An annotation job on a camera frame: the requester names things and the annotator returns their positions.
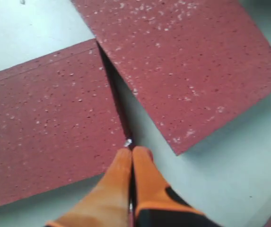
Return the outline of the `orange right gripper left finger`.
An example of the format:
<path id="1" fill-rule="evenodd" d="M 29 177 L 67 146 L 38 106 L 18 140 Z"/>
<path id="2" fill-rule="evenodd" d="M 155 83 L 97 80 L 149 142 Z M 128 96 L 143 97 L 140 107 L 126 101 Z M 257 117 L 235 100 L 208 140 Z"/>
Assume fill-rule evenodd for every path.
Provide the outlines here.
<path id="1" fill-rule="evenodd" d="M 47 227 L 127 227 L 132 154 L 117 151 L 104 176 L 79 203 Z"/>

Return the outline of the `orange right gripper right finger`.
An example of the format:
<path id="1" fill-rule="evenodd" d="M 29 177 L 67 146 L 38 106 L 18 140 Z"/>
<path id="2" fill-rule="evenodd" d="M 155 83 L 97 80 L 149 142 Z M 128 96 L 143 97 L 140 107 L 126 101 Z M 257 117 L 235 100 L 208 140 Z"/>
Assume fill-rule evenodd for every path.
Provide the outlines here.
<path id="1" fill-rule="evenodd" d="M 210 227 L 211 220 L 182 199 L 164 179 L 146 147 L 132 151 L 137 227 Z"/>

